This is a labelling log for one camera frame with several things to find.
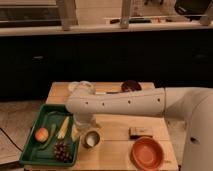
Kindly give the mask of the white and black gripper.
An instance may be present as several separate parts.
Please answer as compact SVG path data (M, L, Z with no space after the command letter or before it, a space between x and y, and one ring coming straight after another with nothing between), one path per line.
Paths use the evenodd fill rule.
M75 114L73 118L78 130L84 130L96 125L96 119L92 114Z

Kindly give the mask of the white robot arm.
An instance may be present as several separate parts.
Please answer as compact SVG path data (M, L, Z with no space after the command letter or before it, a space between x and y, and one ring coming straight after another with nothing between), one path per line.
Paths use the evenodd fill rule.
M95 125L96 114L182 118L187 124L181 171L213 171L213 88L166 87L98 94L81 81L69 87L65 107L79 132Z

